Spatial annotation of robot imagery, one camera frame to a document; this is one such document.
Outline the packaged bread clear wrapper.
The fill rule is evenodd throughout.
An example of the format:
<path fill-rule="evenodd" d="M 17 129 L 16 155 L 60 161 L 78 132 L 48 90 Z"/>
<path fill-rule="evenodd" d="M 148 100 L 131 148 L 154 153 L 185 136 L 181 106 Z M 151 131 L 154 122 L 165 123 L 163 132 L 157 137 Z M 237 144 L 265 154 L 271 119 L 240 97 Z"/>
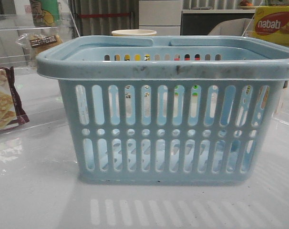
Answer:
<path fill-rule="evenodd" d="M 17 40 L 16 43 L 22 48 L 30 50 L 30 62 L 32 65 L 36 64 L 36 56 L 50 48 L 63 43 L 58 34 L 43 35 L 36 33 L 24 33 Z"/>

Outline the light blue plastic basket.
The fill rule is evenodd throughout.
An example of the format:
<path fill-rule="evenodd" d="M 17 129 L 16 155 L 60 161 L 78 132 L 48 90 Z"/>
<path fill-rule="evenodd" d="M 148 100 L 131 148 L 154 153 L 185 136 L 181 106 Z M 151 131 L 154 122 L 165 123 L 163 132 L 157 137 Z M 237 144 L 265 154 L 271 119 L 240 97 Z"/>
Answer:
<path fill-rule="evenodd" d="M 289 81 L 289 48 L 240 36 L 83 36 L 36 61 L 90 182 L 247 180 Z"/>

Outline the white cabinet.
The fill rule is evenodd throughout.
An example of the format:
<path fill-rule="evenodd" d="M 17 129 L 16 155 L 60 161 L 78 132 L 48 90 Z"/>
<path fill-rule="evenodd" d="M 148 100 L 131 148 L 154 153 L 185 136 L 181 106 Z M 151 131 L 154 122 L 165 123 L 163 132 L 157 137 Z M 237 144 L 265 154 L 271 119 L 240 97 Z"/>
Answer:
<path fill-rule="evenodd" d="M 182 9 L 181 0 L 140 0 L 139 28 L 157 35 L 180 35 Z"/>

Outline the clear acrylic left shelf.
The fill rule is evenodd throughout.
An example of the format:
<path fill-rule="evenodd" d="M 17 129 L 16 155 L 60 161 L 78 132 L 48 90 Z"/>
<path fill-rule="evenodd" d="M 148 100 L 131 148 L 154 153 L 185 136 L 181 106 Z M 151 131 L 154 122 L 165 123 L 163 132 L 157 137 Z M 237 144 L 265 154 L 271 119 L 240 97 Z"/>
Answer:
<path fill-rule="evenodd" d="M 60 20 L 55 27 L 35 26 L 31 14 L 0 15 L 0 67 L 14 67 L 14 85 L 21 98 L 22 108 L 29 118 L 30 112 L 25 108 L 26 98 L 21 96 L 21 92 L 28 90 L 30 102 L 36 105 L 38 96 L 43 93 L 43 86 L 37 74 L 37 62 L 35 65 L 30 62 L 30 50 L 16 43 L 16 40 L 24 33 L 58 34 L 63 43 L 78 37 L 79 33 L 72 14 L 69 12 L 60 13 Z"/>

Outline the clear acrylic shelf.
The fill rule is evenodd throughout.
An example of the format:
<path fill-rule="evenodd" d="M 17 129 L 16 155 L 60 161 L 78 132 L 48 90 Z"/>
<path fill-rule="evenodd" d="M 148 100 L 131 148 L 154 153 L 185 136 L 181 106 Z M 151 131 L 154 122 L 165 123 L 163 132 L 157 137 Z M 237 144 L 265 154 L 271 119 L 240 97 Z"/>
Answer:
<path fill-rule="evenodd" d="M 60 20 L 55 27 L 35 26 L 31 14 L 0 15 L 0 67 L 14 67 L 14 85 L 21 98 L 22 108 L 29 118 L 30 112 L 25 108 L 26 98 L 21 96 L 21 92 L 28 90 L 30 102 L 36 105 L 38 96 L 43 93 L 43 86 L 37 74 L 37 62 L 35 65 L 30 62 L 30 50 L 16 43 L 16 40 L 24 33 L 58 34 L 63 43 L 78 37 L 79 33 L 72 14 L 69 12 L 60 13 Z"/>
<path fill-rule="evenodd" d="M 289 0 L 262 0 L 261 3 L 256 8 L 260 6 L 270 6 L 270 7 L 289 6 Z M 252 27 L 249 27 L 248 29 L 246 29 L 243 36 L 251 37 L 249 35 L 249 32 L 252 30 Z M 284 83 L 284 86 L 282 89 L 282 95 L 279 99 L 279 104 L 275 111 L 275 118 L 279 121 L 286 122 L 289 124 L 289 82 L 288 81 Z"/>

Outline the beige chair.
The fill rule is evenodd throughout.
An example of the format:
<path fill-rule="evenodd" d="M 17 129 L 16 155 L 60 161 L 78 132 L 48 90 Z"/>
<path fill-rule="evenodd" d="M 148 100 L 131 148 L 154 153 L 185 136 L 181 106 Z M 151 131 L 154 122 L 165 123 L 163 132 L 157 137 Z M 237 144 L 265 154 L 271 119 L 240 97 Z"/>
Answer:
<path fill-rule="evenodd" d="M 242 36 L 246 29 L 252 27 L 253 19 L 242 18 L 223 21 L 216 25 L 208 35 Z"/>

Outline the brown cracker snack package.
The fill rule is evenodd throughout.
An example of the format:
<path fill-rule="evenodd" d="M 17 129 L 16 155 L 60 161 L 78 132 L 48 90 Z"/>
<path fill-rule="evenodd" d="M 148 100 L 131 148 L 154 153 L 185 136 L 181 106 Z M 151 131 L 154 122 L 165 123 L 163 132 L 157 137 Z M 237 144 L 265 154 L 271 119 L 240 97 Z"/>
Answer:
<path fill-rule="evenodd" d="M 14 129 L 30 121 L 14 84 L 14 67 L 0 67 L 0 131 Z"/>

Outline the green cartoon snack bag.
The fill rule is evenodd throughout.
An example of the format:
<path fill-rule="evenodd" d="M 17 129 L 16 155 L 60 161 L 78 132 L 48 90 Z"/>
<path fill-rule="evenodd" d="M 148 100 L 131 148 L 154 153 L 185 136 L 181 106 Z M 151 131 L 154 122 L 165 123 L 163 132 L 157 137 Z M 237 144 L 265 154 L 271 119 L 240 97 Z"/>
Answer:
<path fill-rule="evenodd" d="M 56 0 L 30 0 L 33 23 L 37 27 L 55 27 L 60 20 Z"/>

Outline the yellow nabati wafer box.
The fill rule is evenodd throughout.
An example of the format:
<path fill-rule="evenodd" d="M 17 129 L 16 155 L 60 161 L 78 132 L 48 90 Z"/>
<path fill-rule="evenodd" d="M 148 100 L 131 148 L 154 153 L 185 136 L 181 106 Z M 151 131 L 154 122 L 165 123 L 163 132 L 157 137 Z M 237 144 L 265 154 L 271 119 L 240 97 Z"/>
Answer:
<path fill-rule="evenodd" d="M 289 6 L 260 6 L 256 8 L 253 38 L 289 47 Z"/>

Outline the clear acrylic right shelf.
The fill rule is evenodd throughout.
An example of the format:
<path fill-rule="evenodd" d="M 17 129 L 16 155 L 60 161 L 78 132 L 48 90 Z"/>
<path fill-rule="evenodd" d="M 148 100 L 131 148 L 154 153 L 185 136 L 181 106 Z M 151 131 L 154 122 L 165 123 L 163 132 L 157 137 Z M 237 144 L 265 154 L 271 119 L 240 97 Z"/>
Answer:
<path fill-rule="evenodd" d="M 289 6 L 289 0 L 262 0 L 261 3 L 256 8 L 260 6 L 270 6 L 270 7 Z M 252 27 L 249 27 L 248 29 L 246 29 L 243 36 L 251 37 L 249 35 L 249 32 L 252 30 Z M 284 86 L 282 89 L 282 95 L 279 99 L 279 104 L 275 111 L 275 118 L 279 121 L 286 122 L 289 124 L 289 82 L 288 81 L 284 83 Z"/>

